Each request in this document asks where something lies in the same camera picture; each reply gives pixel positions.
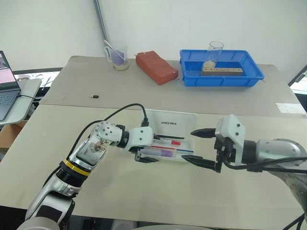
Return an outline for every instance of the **unitree logo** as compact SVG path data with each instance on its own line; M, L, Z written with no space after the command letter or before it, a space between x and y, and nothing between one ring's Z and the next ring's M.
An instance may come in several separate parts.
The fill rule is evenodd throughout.
M168 121L162 121L161 124L174 125L174 126L177 125L177 123L175 123L175 122L168 122Z

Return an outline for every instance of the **blue plastic tray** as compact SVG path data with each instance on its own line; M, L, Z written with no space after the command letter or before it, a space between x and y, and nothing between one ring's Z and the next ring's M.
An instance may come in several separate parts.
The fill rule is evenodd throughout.
M242 68L241 76L201 76L207 50L182 49L180 63L185 86L243 86L252 87L264 75L245 50L223 50L217 68Z

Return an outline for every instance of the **laptop keyboard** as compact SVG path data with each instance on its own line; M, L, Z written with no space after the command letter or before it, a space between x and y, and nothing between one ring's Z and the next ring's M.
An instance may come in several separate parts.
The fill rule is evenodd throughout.
M11 104L15 100L17 92L3 92L0 93L0 105Z

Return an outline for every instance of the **laptop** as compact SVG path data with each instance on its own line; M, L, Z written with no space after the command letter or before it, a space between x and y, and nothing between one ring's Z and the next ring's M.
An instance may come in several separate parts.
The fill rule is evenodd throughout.
M3 51L0 51L0 121L5 119L20 91L10 65Z

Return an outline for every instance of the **cardboard box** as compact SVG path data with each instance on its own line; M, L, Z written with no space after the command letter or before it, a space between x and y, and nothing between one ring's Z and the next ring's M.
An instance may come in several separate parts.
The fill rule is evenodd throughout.
M27 121L5 125L0 132L0 153L5 154Z

